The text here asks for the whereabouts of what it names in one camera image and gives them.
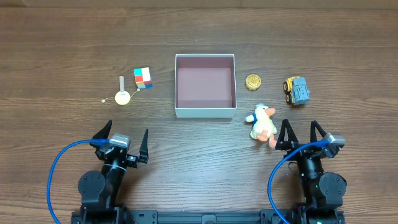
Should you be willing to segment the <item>yellow and grey toy truck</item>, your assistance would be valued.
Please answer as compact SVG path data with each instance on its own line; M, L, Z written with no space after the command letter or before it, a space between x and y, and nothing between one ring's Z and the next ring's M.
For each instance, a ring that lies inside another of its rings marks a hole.
M304 77L286 78L283 83L285 100L290 105L305 105L310 101L310 90Z

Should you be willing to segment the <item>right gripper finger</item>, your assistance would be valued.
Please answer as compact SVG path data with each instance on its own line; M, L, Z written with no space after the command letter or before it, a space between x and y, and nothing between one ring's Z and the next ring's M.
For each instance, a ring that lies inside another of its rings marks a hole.
M277 138L276 150L288 151L298 148L299 141L292 129L289 120L284 119L281 124L279 137Z
M316 131L318 131L319 134L322 137L326 136L326 132L319 125L319 123L316 120L313 120L311 122L311 125L310 125L310 142L317 142L317 133L316 133Z

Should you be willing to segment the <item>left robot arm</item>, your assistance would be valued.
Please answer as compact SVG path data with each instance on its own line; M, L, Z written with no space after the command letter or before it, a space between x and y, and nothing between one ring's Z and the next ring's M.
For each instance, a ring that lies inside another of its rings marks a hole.
M131 143L129 136L114 134L110 137L111 126L112 121L108 121L90 141L90 146L95 148L95 155L104 164L100 171L88 171L79 179L81 207L72 214L72 224L136 222L130 209L117 204L116 199L127 168L136 168L139 163L146 164L149 160L149 131L144 133L139 155L134 156L128 153Z

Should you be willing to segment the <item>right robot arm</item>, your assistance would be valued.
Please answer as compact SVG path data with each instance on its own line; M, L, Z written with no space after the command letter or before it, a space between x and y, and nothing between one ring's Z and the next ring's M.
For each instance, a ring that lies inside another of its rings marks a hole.
M322 166L322 159L334 158L344 147L345 142L342 135L326 132L314 120L310 126L310 142L300 144L289 120L282 121L275 148L287 154L271 172L267 186L272 185L274 175L282 165L296 164L304 201L281 212L272 199L271 189L268 189L267 195L276 217L272 223L345 222L344 215L338 211L338 208L343 204L347 181L339 174L325 172Z

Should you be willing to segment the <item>plush duck toy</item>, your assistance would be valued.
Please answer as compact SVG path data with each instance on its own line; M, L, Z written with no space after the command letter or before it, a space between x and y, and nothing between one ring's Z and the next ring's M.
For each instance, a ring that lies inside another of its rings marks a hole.
M269 108L264 104L256 105L253 114L245 118L245 122L252 124L252 130L249 136L262 142L268 142L269 147L275 148L277 141L275 135L277 129L271 120L275 114L275 108Z

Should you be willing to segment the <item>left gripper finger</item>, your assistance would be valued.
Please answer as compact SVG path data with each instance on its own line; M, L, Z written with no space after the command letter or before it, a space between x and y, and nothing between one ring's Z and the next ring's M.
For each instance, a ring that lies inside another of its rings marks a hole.
M149 154L148 154L148 135L149 135L149 130L146 129L142 142L141 142L141 146L139 149L139 162L141 163L147 163L149 160Z
M105 126L99 130L93 137L92 139L107 139L110 133L112 127L112 120L110 119Z

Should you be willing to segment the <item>round golden cookie toy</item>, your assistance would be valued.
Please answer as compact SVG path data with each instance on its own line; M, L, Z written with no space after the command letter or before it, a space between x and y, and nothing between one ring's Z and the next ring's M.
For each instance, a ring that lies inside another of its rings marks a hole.
M260 76L256 74L250 74L246 77L245 86L248 90L255 91L257 90L262 83Z

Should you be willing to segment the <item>colourful two-by-two puzzle cube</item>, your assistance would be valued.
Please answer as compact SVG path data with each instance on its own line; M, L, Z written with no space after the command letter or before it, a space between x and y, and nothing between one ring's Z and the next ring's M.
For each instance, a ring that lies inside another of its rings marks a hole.
M134 79L139 89L153 87L149 67L134 69Z

